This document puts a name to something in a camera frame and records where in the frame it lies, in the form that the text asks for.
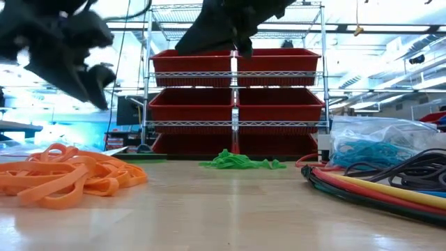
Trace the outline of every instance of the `yellow hose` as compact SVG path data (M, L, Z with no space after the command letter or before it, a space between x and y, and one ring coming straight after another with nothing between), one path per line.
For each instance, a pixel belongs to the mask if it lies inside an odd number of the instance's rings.
M363 181L358 178L351 178L351 177L342 176L342 175L338 175L338 174L330 174L330 173L328 173L328 174L335 178L341 179L341 180L349 182L349 183L353 183L353 184L361 186L363 188L368 188L370 190L375 190L377 192L381 192L386 195L390 195L390 196L397 197L400 199L405 199L406 201L411 201L411 202L415 202L418 204L423 204L423 205L432 206L435 208L441 208L443 210L446 210L446 199L443 199L443 198L440 198L437 196L425 195L425 194L422 194L419 192L413 192L410 190L404 190L404 189L400 189L400 188L393 188L388 185L382 185L382 184L377 184L377 183L373 183L373 182L369 182L369 181Z

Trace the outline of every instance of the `plastic bin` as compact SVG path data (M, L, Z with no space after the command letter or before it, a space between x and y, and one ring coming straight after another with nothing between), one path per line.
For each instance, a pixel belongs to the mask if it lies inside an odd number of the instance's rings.
M446 111L445 112L434 112L431 114L427 114L426 116L420 118L421 122L426 122L426 123L435 123L435 124L439 124L439 120L443 117L446 116Z
M152 57L156 73L230 72L231 51L209 52L196 56L179 56L176 50L165 50ZM157 78L157 86L228 87L230 77Z
M302 156L317 152L310 135L240 135L240 153L265 156Z
M323 102L300 89L239 89L239 121L319 121ZM317 132L305 127L240 127L242 134L303 135Z
M252 58L237 56L239 72L316 72L321 56L300 48L255 49ZM239 86L312 86L315 77L241 77Z
M154 121L230 121L231 89L165 89L149 103ZM166 134L226 134L231 126L156 126Z
M232 137L228 135L160 135L152 146L155 153L173 155L213 155L223 149L231 151Z

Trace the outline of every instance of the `plastic bag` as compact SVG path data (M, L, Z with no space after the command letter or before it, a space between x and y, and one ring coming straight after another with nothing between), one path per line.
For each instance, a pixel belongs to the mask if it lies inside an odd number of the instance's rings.
M329 165L345 168L367 162L391 167L431 148L437 134L436 125L419 121L335 116Z

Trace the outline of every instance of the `wooden table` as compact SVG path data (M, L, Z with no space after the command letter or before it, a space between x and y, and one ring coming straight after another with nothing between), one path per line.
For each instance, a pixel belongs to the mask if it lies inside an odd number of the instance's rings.
M346 203L282 170L141 165L150 182L77 208L18 208L0 197L0 250L444 250L445 231Z

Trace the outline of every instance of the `red cable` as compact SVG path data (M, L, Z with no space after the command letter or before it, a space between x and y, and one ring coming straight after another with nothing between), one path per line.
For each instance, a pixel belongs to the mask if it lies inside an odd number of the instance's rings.
M302 162L308 160L309 158L317 158L317 157L318 157L317 153L313 153L313 154L309 154L304 157L301 157L298 161L295 162L295 166L298 168L302 168L307 165ZM310 164L309 166L321 167L321 170L325 171L325 172L342 171L343 170L341 167L327 167L327 165L328 165L327 162L322 162L322 163Z
M418 211L435 213L435 214L439 214L439 215L446 215L446 211L444 211L444 210L417 204L417 203L414 203L411 201L406 201L404 199L392 197L392 196L385 195L380 192L366 189L361 186L358 186L358 185L340 180L338 178L335 178L329 174L324 173L323 170L320 170L318 168L313 168L312 171L313 171L314 175L316 175L316 177L321 179L322 181L325 181L326 183L329 183L330 185L334 185L337 188L341 188L342 190L346 190L348 192L353 192L357 195L362 195L362 196L369 197L372 199L377 199L377 200L380 200L380 201L383 201L383 202L386 202L389 204L404 206L406 208L411 208L411 209L415 209Z

